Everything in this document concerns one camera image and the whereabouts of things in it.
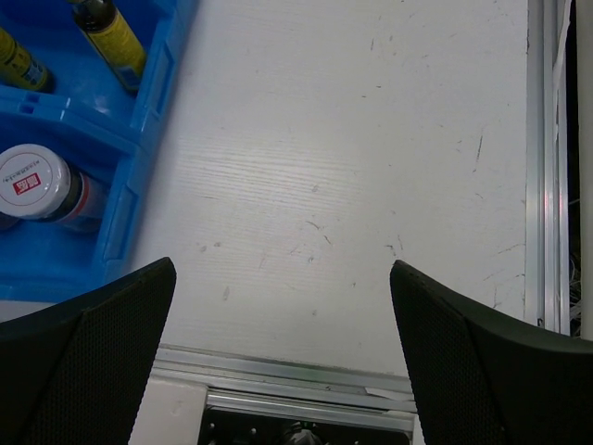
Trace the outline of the yellow label sauce bottle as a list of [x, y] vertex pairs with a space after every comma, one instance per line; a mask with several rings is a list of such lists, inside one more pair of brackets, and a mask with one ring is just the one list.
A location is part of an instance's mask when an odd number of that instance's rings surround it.
[[55, 90], [51, 70], [4, 29], [1, 29], [1, 81], [33, 92]]
[[87, 41], [130, 93], [141, 85], [147, 59], [136, 34], [112, 1], [69, 1], [72, 17]]

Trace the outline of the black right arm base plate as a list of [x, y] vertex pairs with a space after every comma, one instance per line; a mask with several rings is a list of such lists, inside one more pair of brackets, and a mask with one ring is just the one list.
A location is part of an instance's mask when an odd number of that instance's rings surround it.
[[410, 439], [398, 431], [208, 408], [202, 417], [197, 443], [397, 445], [409, 444]]

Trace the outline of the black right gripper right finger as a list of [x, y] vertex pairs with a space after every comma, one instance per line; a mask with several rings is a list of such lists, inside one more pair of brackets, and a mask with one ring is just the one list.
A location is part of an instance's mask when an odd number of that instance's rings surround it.
[[591, 443], [590, 341], [512, 318], [404, 261], [390, 288], [425, 443]]

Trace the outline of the yellow label sauce bottle front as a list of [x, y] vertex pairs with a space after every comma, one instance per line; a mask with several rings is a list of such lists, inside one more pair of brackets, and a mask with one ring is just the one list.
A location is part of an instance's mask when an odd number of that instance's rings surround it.
[[33, 92], [55, 90], [51, 70], [4, 29], [1, 29], [1, 81]]

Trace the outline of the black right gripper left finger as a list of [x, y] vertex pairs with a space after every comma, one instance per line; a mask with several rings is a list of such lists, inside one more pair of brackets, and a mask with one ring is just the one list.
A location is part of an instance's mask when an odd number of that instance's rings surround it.
[[163, 258], [3, 322], [2, 443], [128, 443], [176, 277]]

